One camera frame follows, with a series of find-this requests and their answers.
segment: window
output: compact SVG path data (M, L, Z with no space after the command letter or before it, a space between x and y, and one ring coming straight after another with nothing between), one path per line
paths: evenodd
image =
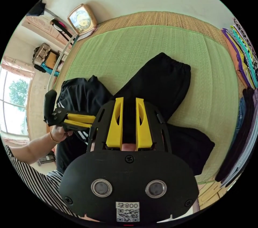
M30 80L0 67L0 130L2 132L28 136L26 114Z

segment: wall clock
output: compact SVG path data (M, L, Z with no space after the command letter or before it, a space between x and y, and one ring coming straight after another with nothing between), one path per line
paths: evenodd
M80 4L68 15L67 19L78 35L93 31L97 26L97 20L87 4Z

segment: green tatami mat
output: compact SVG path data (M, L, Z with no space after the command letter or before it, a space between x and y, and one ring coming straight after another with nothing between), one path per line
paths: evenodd
M222 45L200 33L177 27L118 29L87 40L66 80L95 75L115 94L160 52L191 66L189 91L169 123L199 129L215 143L202 174L196 177L203 183L222 164L238 115L237 76L230 55Z

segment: wooden floor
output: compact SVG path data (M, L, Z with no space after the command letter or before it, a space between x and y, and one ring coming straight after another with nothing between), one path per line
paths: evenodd
M220 188L221 183L216 181L198 185L200 191L198 196L200 210L212 205L222 198L238 178L239 176L226 188Z

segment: curtain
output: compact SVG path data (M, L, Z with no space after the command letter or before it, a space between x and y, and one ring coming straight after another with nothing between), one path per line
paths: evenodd
M19 146L24 146L26 144L28 144L30 142L29 139L10 139L10 138L6 138L1 134L1 140L3 142L3 144L8 145L8 146L13 146L13 147L19 147Z
M1 67L2 69L5 69L13 74L33 78L34 77L34 67L32 65L29 65L23 61L20 61L18 59L10 58L6 55L3 56L3 59L1 61Z

